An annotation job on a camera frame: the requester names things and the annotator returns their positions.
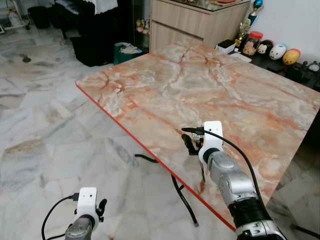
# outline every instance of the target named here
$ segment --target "red cap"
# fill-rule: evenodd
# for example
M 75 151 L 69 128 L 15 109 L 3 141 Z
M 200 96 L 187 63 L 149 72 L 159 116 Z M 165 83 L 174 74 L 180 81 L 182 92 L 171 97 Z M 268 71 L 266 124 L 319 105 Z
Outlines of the red cap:
M 264 34 L 259 31 L 252 31 L 249 36 L 253 39 L 262 39 Z

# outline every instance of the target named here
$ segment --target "black table leg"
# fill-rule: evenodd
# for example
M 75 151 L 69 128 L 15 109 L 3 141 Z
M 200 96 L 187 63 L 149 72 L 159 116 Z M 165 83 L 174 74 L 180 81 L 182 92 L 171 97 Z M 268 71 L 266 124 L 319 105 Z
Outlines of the black table leg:
M 178 183 L 177 183 L 177 180 L 176 178 L 171 175 L 171 178 L 172 178 L 172 182 L 173 182 L 173 185 L 174 185 L 174 188 L 176 190 L 176 192 L 178 193 L 179 197 L 181 198 L 182 202 L 184 203 L 184 205 L 186 206 L 186 208 L 188 209 L 190 215 L 191 215 L 191 218 L 192 218 L 192 221 L 194 223 L 194 226 L 195 227 L 198 227 L 199 226 L 199 223 L 196 219 L 196 216 L 194 214 L 194 211 L 192 211 L 192 208 L 190 207 L 188 201 L 185 199 L 184 195 L 182 194 L 181 190 L 184 188 L 183 185 L 181 185 L 180 187 L 178 186 Z
M 66 21 L 65 21 L 65 19 L 64 19 L 63 17 L 60 17 L 60 18 L 59 18 L 59 22 L 60 22 L 60 24 L 61 24 L 62 36 L 63 36 L 64 39 L 67 39 L 68 37 L 67 37 L 67 35 L 66 35 L 66 30 L 67 30 L 67 28 L 66 28 Z
M 300 232 L 303 232 L 305 234 L 309 234 L 309 235 L 311 235 L 311 236 L 313 236 L 313 237 L 315 237 L 317 239 L 320 239 L 320 235 L 318 233 L 316 233 L 316 232 L 310 231 L 308 229 L 305 229 L 305 228 L 300 227 L 300 226 L 295 225 L 295 224 L 292 224 L 291 227 L 293 229 L 296 229 L 296 230 L 300 231 Z
M 134 156 L 137 157 L 137 158 L 143 158 L 143 159 L 145 159 L 145 160 L 147 160 L 147 161 L 149 161 L 149 162 L 155 163 L 155 164 L 158 163 L 157 160 L 155 160 L 155 159 L 153 159 L 153 158 L 150 158 L 150 157 L 148 157 L 148 156 L 145 156 L 145 155 L 143 155 L 143 154 L 135 154 Z M 171 178 L 172 178 L 173 185 L 174 185 L 174 188 L 175 188 L 176 192 L 178 193 L 179 197 L 181 198 L 182 202 L 184 203 L 184 205 L 186 206 L 186 208 L 188 209 L 188 211 L 189 211 L 189 213 L 190 213 L 190 215 L 191 215 L 191 218 L 192 218 L 192 221 L 193 221 L 193 223 L 194 223 L 194 226 L 195 226 L 195 227 L 198 227 L 198 226 L 199 226 L 199 223 L 198 223 L 198 221 L 197 221 L 197 219 L 196 219 L 196 216 L 195 216 L 195 214 L 194 214 L 194 211 L 192 211 L 192 208 L 190 207 L 188 201 L 185 199 L 184 195 L 183 195 L 182 192 L 181 192 L 181 190 L 182 190 L 185 186 L 181 185 L 181 186 L 179 187 L 176 178 L 175 178 L 173 175 L 171 175 Z

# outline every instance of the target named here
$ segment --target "marble table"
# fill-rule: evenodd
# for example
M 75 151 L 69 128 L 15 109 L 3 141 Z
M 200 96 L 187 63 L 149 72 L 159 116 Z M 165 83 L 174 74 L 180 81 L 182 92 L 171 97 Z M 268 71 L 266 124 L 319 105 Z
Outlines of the marble table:
M 320 94 L 212 48 L 183 41 L 76 82 L 227 226 L 233 219 L 216 185 L 203 182 L 181 128 L 220 120 L 248 156 L 267 204 L 320 108 Z M 250 175 L 241 156 L 225 152 Z

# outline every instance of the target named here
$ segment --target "black bin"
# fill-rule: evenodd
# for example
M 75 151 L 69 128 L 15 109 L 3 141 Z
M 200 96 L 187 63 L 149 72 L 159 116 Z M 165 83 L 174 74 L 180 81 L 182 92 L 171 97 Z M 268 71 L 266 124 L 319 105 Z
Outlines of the black bin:
M 113 49 L 107 39 L 97 36 L 71 37 L 75 57 L 88 67 L 112 63 Z
M 44 6 L 34 6 L 28 8 L 28 14 L 32 18 L 37 29 L 46 29 L 50 27 L 47 9 Z

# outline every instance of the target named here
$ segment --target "white wall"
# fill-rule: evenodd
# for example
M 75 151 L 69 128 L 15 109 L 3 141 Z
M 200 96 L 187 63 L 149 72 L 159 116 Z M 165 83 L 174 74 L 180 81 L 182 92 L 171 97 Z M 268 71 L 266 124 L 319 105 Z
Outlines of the white wall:
M 299 49 L 299 62 L 320 61 L 320 0 L 264 0 L 251 31 L 263 39 Z

